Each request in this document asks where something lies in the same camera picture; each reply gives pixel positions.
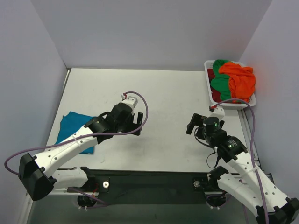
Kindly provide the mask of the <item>orange t shirt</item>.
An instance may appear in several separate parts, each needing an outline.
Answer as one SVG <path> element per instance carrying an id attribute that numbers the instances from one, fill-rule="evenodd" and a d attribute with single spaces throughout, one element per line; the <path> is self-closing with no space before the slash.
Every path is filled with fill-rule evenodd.
<path id="1" fill-rule="evenodd" d="M 242 67 L 233 62 L 226 62 L 218 69 L 219 74 L 228 75 L 228 89 L 231 98 L 239 98 L 249 102 L 255 92 L 256 77 L 253 68 Z"/>

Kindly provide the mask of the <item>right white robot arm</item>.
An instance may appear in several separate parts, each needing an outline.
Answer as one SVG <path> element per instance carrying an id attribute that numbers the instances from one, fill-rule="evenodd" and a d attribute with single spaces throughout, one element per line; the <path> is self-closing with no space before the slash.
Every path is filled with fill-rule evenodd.
<path id="1" fill-rule="evenodd" d="M 256 217 L 259 224 L 290 224 L 299 214 L 299 201 L 283 193 L 256 165 L 242 142 L 227 135 L 224 122 L 216 116 L 193 114 L 186 134 L 196 128 L 195 137 L 204 140 L 218 159 L 233 168 L 241 180 L 227 169 L 217 166 L 207 174 L 207 186 L 221 189 L 242 203 Z"/>

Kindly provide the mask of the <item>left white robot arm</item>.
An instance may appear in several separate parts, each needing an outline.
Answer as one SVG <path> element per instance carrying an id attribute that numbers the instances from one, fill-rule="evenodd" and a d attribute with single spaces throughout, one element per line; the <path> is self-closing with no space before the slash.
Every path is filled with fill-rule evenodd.
<path id="1" fill-rule="evenodd" d="M 50 149 L 20 159 L 18 177 L 33 201 L 46 197 L 52 190 L 78 187 L 83 192 L 94 188 L 94 179 L 87 168 L 61 170 L 66 162 L 115 135 L 140 135 L 143 114 L 134 123 L 137 98 L 129 97 L 110 112 L 93 117 L 74 134 Z"/>

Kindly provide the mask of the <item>dark red t shirt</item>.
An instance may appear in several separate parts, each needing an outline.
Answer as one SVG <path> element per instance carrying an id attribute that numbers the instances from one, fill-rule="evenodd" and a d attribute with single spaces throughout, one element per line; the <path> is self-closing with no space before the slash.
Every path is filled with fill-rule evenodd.
<path id="1" fill-rule="evenodd" d="M 215 78 L 214 71 L 213 71 L 213 69 L 207 69 L 207 72 L 208 72 L 208 78 L 209 78 L 212 99 L 213 99 L 213 101 L 215 101 L 217 103 L 221 102 L 220 93 L 211 86 L 211 82 Z"/>

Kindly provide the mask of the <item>green t shirt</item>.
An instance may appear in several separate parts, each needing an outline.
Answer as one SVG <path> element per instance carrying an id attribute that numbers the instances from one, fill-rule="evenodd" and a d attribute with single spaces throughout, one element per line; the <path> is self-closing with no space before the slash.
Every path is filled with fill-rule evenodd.
<path id="1" fill-rule="evenodd" d="M 219 69 L 227 62 L 229 62 L 229 60 L 218 59 L 213 63 L 213 72 L 215 78 L 211 81 L 211 86 L 220 93 L 221 100 L 227 100 L 231 98 L 231 92 L 228 86 L 230 77 L 225 73 L 219 72 Z"/>

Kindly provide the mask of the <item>white plastic basket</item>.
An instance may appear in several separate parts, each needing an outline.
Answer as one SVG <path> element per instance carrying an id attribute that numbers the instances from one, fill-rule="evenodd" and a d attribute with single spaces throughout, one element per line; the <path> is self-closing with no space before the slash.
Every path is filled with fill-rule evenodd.
<path id="1" fill-rule="evenodd" d="M 208 77 L 208 71 L 207 71 L 208 69 L 213 68 L 213 63 L 214 63 L 214 60 L 207 60 L 207 61 L 204 62 L 206 83 L 207 83 L 207 91 L 208 91 L 208 95 L 209 95 L 210 105 L 214 105 L 214 104 L 217 103 L 213 100 L 213 97 L 212 97 L 212 90 L 211 90 L 209 77 Z M 254 94 L 249 98 L 248 103 L 252 107 L 256 105 L 256 97 L 255 97 Z M 247 107 L 247 105 L 244 104 L 244 103 L 242 103 L 242 104 L 222 103 L 221 106 L 226 110 L 242 110 L 242 109 Z"/>

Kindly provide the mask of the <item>folded blue t shirt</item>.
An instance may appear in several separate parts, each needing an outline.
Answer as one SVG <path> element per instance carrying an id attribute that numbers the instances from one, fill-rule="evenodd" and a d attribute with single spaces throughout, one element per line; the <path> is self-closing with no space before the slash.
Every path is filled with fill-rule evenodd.
<path id="1" fill-rule="evenodd" d="M 57 136 L 56 144 L 65 140 L 74 134 L 81 126 L 91 120 L 93 117 L 88 115 L 79 114 L 76 112 L 69 112 L 62 117 L 60 122 L 60 129 Z"/>

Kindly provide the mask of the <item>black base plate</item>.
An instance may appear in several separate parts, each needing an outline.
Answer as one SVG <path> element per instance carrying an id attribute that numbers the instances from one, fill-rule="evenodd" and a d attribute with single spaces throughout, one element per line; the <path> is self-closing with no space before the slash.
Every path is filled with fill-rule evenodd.
<path id="1" fill-rule="evenodd" d="M 219 188 L 208 184 L 201 172 L 95 170 L 83 168 L 88 181 L 81 187 L 68 188 L 91 193 L 79 196 L 79 205 L 159 205 L 207 204 L 221 207 L 230 199 Z"/>

